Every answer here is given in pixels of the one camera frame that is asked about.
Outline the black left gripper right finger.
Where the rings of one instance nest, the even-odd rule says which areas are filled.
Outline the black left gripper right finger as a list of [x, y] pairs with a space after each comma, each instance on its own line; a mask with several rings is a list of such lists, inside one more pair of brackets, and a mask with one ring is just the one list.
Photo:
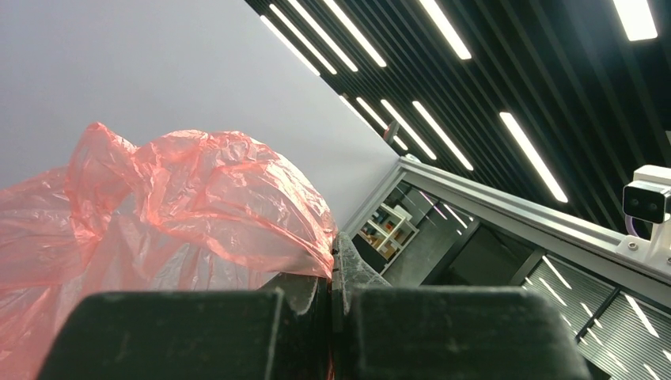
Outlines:
[[556, 308], [518, 287], [393, 287], [332, 247], [337, 379], [588, 379]]

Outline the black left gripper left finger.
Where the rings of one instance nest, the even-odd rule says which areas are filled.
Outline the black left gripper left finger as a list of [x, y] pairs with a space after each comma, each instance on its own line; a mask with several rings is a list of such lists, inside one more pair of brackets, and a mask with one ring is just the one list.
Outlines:
[[70, 313], [40, 379], [319, 379], [326, 279], [279, 274], [252, 291], [107, 292]]

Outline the red plastic trash bag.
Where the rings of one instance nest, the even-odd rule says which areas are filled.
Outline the red plastic trash bag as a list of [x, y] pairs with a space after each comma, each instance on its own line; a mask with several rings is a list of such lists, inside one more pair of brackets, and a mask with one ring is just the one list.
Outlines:
[[1, 191], [1, 376], [34, 379], [88, 295], [330, 278], [336, 233], [304, 174], [239, 131], [136, 146], [94, 123], [67, 165]]

